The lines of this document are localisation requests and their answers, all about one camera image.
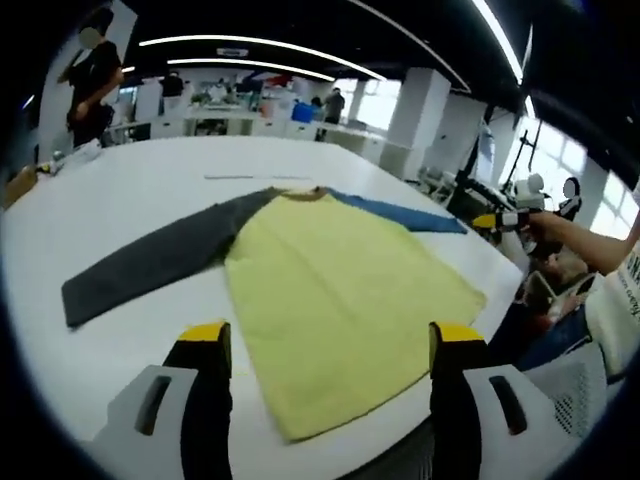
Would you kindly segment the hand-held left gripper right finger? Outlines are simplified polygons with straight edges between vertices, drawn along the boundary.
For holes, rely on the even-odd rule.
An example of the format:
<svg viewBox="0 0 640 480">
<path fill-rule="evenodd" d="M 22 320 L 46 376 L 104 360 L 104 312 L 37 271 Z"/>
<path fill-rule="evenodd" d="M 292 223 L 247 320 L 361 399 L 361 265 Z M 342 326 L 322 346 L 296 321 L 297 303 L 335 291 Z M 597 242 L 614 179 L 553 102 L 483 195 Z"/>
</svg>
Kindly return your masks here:
<svg viewBox="0 0 640 480">
<path fill-rule="evenodd" d="M 429 326 L 430 412 L 437 479 L 544 479 L 561 461 L 565 432 L 551 399 L 492 358 L 473 328 Z"/>
</svg>

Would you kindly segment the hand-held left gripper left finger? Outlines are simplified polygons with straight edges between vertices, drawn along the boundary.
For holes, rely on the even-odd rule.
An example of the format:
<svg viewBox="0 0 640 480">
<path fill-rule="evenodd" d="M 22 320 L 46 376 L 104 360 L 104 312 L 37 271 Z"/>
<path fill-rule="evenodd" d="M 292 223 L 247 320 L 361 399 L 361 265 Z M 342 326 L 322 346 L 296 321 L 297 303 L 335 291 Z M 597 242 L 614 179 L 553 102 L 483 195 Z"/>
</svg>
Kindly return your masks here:
<svg viewBox="0 0 640 480">
<path fill-rule="evenodd" d="M 229 479 L 231 329 L 185 330 L 107 408 L 92 458 L 114 479 Z"/>
</svg>

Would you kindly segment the person's right hand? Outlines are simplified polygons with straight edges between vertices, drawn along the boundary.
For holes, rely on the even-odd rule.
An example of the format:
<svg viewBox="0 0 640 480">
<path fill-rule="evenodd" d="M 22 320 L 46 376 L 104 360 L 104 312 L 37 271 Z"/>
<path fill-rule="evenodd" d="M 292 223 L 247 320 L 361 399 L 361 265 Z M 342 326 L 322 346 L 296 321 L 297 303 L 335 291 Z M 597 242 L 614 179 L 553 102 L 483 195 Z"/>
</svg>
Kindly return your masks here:
<svg viewBox="0 0 640 480">
<path fill-rule="evenodd" d="M 553 212 L 531 211 L 527 214 L 525 230 L 529 236 L 527 252 L 538 259 L 546 259 L 551 254 L 557 254 L 562 249 L 553 233 L 553 227 L 559 216 Z"/>
</svg>

